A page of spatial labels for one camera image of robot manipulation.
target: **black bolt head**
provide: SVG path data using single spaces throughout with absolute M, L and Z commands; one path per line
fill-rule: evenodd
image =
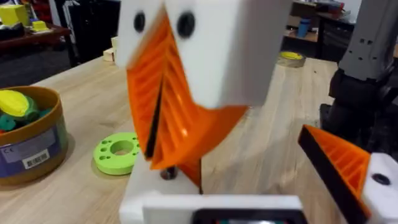
M 390 185 L 391 184 L 390 179 L 382 174 L 373 174 L 372 178 L 374 181 L 376 181 L 377 183 L 379 183 L 381 185 Z
M 192 12 L 184 12 L 177 22 L 177 32 L 181 38 L 189 38 L 195 30 L 195 16 Z
M 173 166 L 166 168 L 160 172 L 160 176 L 164 180 L 174 180 L 177 177 L 178 169 Z
M 134 29 L 141 33 L 145 28 L 145 14 L 144 12 L 138 12 L 136 17 L 134 18 Z

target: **sticker label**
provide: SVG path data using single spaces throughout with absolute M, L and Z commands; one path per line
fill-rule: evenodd
M 8 147 L 0 148 L 1 154 L 6 162 L 12 163 L 28 159 L 40 152 L 43 149 L 48 149 L 55 143 L 55 136 L 53 129 L 49 129 L 43 134 L 40 134 L 30 140 L 19 144 L 13 144 Z
M 10 177 L 47 162 L 67 148 L 61 117 L 49 130 L 17 144 L 0 146 L 0 177 Z
M 50 154 L 49 151 L 45 149 L 42 152 L 37 153 L 36 155 L 23 159 L 22 163 L 24 164 L 25 169 L 30 169 L 43 163 L 47 159 L 50 159 Z

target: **wooden table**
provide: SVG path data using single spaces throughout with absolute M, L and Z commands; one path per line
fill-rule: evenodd
M 318 124 L 320 103 L 331 103 L 333 62 L 307 59 L 303 68 L 276 66 L 267 101 L 250 109 L 231 134 L 203 159 L 206 194 L 297 194 L 310 223 L 340 218 L 325 186 L 297 144 L 303 124 Z M 99 172 L 97 143 L 132 131 L 125 72 L 97 58 L 37 83 L 62 97 L 70 148 L 46 178 L 0 187 L 1 223 L 118 223 L 128 176 Z
M 66 45 L 68 50 L 68 56 L 70 65 L 72 67 L 76 66 L 76 57 L 73 51 L 72 43 L 70 42 L 69 35 L 71 34 L 70 29 L 56 26 L 53 24 L 46 23 L 47 27 L 52 30 L 52 32 L 44 32 L 41 34 L 32 34 L 28 30 L 25 30 L 25 35 L 21 37 L 12 38 L 9 40 L 0 41 L 0 51 L 5 49 L 11 49 L 13 47 L 21 47 L 24 45 L 35 44 L 35 43 L 47 43 L 53 41 L 59 41 L 60 37 L 66 37 Z

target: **round cardboard container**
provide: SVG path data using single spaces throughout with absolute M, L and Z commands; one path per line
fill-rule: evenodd
M 0 134 L 0 185 L 17 185 L 53 171 L 68 149 L 61 100 L 57 92 L 37 86 L 7 88 L 31 97 L 51 112 L 22 128 Z

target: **barcode label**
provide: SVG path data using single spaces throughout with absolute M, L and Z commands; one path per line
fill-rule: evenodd
M 30 156 L 29 158 L 23 159 L 22 162 L 24 163 L 25 169 L 30 169 L 32 167 L 35 167 L 47 159 L 50 158 L 49 151 L 47 149 Z

